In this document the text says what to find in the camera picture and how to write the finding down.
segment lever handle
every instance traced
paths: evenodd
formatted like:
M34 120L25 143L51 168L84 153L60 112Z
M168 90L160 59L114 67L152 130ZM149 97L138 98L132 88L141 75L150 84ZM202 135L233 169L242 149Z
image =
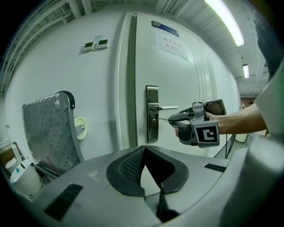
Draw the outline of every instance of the lever handle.
M151 111L161 111L161 110L175 110L178 106L150 106Z

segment black vent grille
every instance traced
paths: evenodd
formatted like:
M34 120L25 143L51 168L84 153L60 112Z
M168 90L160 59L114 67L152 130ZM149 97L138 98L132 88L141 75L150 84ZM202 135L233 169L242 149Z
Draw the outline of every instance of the black vent grille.
M225 170L226 170L226 167L224 167L224 166L219 166L219 165L214 165L214 164L209 164L209 163L206 164L204 167L212 169L212 170L216 170L216 171L219 171L219 172L225 172Z
M72 205L83 186L70 184L66 189L45 209L45 213L60 221Z
M145 166L143 154L144 150L125 160L120 166L121 175L137 185L140 185L141 174Z

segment door handle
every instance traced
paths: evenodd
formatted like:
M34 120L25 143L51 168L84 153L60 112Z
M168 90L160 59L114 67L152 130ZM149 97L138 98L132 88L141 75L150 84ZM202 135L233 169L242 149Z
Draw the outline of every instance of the door handle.
M175 110L177 106L159 106L158 87L146 86L147 142L158 141L159 111Z
M151 111L175 110L178 106L150 106Z

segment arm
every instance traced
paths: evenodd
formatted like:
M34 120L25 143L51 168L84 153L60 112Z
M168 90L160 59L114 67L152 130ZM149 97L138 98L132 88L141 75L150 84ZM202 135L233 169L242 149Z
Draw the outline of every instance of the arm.
M206 113L211 120L217 120L220 134L253 133L266 129L265 122L256 104L228 115Z

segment ceiling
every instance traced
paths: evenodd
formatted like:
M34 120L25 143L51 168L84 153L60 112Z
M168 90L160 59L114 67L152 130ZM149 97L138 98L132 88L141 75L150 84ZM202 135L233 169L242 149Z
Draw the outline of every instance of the ceiling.
M268 81L265 59L257 45L254 12L243 0L223 0L238 23L245 45L237 47L219 16L203 0L47 0L23 22L7 48L0 71L0 94L5 94L21 57L43 34L59 23L68 23L94 13L110 4L135 4L156 13L170 14L194 27L205 40L210 40L235 76L241 96L257 96ZM248 64L249 78L244 78L242 65Z

